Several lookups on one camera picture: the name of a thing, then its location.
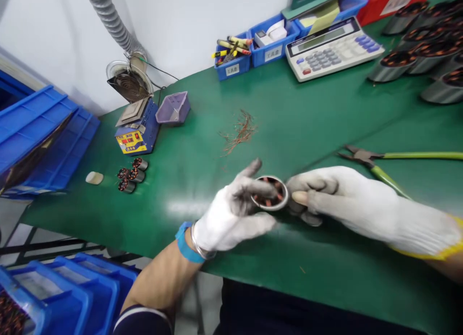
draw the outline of silver bracelet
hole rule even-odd
[[[194,238],[194,235],[193,235],[193,230],[194,230],[194,226],[195,226],[196,222],[193,223],[193,225],[191,226],[191,241],[193,242],[193,247],[194,249],[198,252],[198,254],[205,260],[210,260],[212,258],[214,258],[216,256],[216,251],[206,251],[204,249],[202,249],[197,243],[196,243],[196,240]]]

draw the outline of digital display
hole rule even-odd
[[[312,39],[310,41],[307,41],[305,43],[302,43],[301,45],[298,46],[298,51],[301,52],[303,50],[312,48],[315,45],[325,43],[326,41],[329,41],[329,40],[331,40],[333,38],[341,36],[344,33],[346,33],[344,28],[338,28],[338,29],[336,29],[334,31],[331,31],[329,33],[324,34],[323,36],[320,36],[320,37],[314,38],[314,39]]]

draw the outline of dark pants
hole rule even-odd
[[[269,289],[223,279],[220,325],[214,334],[423,333]]]

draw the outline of yellow glove cuff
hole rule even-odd
[[[463,220],[461,218],[452,216],[449,214],[450,217],[452,217],[457,224],[460,226],[460,228],[463,230]],[[446,249],[444,249],[442,252],[440,252],[438,255],[426,255],[426,254],[413,254],[409,253],[407,251],[401,251],[398,250],[392,246],[390,246],[394,251],[399,252],[400,254],[407,255],[413,258],[417,259],[422,259],[422,260],[446,260],[448,257],[451,255],[454,255],[455,253],[458,253],[460,251],[463,251],[463,239],[460,240],[457,244],[450,246]]]

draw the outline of blue wristband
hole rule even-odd
[[[180,250],[180,253],[188,260],[191,261],[192,263],[195,264],[202,264],[204,263],[204,259],[202,256],[200,256],[198,253],[196,253],[194,250],[192,250],[187,242],[185,241],[185,231],[189,227],[191,227],[191,222],[184,222],[182,226],[178,229],[177,233],[175,234],[175,238],[177,239],[177,245],[178,249]]]

